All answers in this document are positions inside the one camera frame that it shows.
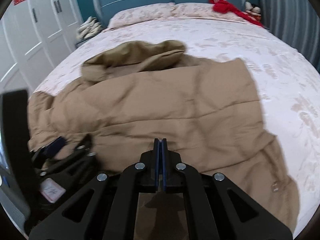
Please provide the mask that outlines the tan quilted puffer coat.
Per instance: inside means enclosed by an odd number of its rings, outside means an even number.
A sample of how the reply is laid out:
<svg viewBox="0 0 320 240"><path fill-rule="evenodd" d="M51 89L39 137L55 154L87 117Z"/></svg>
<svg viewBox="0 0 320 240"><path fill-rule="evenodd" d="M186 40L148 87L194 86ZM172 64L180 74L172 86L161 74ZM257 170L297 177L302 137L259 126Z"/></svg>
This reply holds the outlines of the tan quilted puffer coat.
<svg viewBox="0 0 320 240"><path fill-rule="evenodd" d="M176 40L123 43L86 60L81 76L28 103L29 147L57 137L75 146L86 135L104 169L121 172L166 138L172 151L204 174L224 173L295 230L296 183L280 144L265 129L260 100L241 59L216 62L186 54Z"/></svg>

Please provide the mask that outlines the stack of folded cream cloths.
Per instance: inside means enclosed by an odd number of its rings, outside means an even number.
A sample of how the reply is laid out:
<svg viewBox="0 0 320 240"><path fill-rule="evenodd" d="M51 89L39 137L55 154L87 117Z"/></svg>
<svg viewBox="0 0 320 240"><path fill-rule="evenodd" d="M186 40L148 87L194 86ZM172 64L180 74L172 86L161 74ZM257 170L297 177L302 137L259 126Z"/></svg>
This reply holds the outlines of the stack of folded cream cloths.
<svg viewBox="0 0 320 240"><path fill-rule="evenodd" d="M103 29L101 23L96 17L90 16L80 27L76 30L76 40L82 41L92 38L94 35L99 34Z"/></svg>

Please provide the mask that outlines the white wardrobe with doors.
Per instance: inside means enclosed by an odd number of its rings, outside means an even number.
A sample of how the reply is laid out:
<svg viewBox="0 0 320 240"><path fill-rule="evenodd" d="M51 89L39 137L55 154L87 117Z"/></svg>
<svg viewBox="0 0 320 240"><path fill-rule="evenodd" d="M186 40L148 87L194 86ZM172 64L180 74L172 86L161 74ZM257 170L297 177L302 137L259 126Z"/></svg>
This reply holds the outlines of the white wardrobe with doors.
<svg viewBox="0 0 320 240"><path fill-rule="evenodd" d="M12 0L1 18L1 92L33 92L76 49L76 0Z"/></svg>

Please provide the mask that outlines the pink floral bedspread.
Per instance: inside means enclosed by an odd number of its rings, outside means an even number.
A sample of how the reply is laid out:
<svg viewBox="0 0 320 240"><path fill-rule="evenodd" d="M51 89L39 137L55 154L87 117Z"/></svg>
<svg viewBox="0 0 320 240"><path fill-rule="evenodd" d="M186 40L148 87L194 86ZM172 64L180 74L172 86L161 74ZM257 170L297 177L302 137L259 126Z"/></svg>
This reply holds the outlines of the pink floral bedspread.
<svg viewBox="0 0 320 240"><path fill-rule="evenodd" d="M176 40L186 54L216 62L241 59L255 82L265 129L276 136L296 183L297 237L319 205L319 73L298 51L264 28L210 18L168 18L103 31L66 57L35 92L57 95L81 76L88 59L123 43Z"/></svg>

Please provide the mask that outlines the left floral pillow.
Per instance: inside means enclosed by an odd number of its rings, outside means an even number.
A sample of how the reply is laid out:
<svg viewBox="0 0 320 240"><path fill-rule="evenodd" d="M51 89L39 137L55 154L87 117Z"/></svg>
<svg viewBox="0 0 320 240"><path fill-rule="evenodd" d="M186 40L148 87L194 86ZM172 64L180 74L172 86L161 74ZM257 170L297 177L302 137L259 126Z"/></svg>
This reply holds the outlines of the left floral pillow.
<svg viewBox="0 0 320 240"><path fill-rule="evenodd" d="M141 22L170 18L174 9L175 3L156 3L122 10L109 20L107 28L116 29Z"/></svg>

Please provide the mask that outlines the floral pillow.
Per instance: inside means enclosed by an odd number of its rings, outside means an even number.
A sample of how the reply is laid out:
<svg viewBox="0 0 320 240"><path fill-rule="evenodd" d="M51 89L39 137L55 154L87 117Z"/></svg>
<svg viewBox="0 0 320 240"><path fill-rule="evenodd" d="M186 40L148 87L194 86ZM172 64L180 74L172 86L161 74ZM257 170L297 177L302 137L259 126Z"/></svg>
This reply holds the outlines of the floral pillow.
<svg viewBox="0 0 320 240"><path fill-rule="evenodd" d="M109 20L107 28L116 29L141 22L170 18L174 9L175 3L156 3L122 10Z"/></svg>
<svg viewBox="0 0 320 240"><path fill-rule="evenodd" d="M174 17L212 18L215 20L227 20L235 22L247 22L233 12L222 14L215 12L213 6L208 3L179 3L172 10Z"/></svg>

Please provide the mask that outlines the right floral pillow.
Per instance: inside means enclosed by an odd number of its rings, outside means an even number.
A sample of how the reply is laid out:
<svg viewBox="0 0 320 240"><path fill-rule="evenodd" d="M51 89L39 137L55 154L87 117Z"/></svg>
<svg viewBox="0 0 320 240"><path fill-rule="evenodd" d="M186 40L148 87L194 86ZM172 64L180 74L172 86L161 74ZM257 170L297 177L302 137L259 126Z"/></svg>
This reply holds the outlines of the right floral pillow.
<svg viewBox="0 0 320 240"><path fill-rule="evenodd" d="M222 14L215 12L213 6L208 3L179 3L172 10L174 17L212 18L215 20L227 20L235 22L247 22L233 12Z"/></svg>

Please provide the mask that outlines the red garment on bed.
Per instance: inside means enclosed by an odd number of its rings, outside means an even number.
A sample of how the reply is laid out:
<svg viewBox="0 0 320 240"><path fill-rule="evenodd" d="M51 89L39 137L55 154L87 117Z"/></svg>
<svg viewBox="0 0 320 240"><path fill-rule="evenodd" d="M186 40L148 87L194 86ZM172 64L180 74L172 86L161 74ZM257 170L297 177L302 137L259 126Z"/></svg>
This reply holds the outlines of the red garment on bed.
<svg viewBox="0 0 320 240"><path fill-rule="evenodd" d="M249 14L247 14L245 12L245 10L241 11L235 5L233 5L232 3L229 3L227 0L208 0L208 1L210 4L213 5L213 10L215 12L218 12L221 14L227 14L229 12L232 12L232 13L236 14L236 16L243 18L244 20L248 21L249 23L263 27L263 24L261 23L261 21L255 20L254 18L249 16Z"/></svg>

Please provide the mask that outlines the plush toy by headboard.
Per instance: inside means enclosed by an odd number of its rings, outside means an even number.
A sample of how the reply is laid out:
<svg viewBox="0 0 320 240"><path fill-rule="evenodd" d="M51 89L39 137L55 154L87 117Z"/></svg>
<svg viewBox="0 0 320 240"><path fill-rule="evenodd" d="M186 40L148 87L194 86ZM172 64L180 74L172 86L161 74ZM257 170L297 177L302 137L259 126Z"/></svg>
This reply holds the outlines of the plush toy by headboard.
<svg viewBox="0 0 320 240"><path fill-rule="evenodd" d="M257 21L261 21L261 9L249 1L245 2L245 12Z"/></svg>

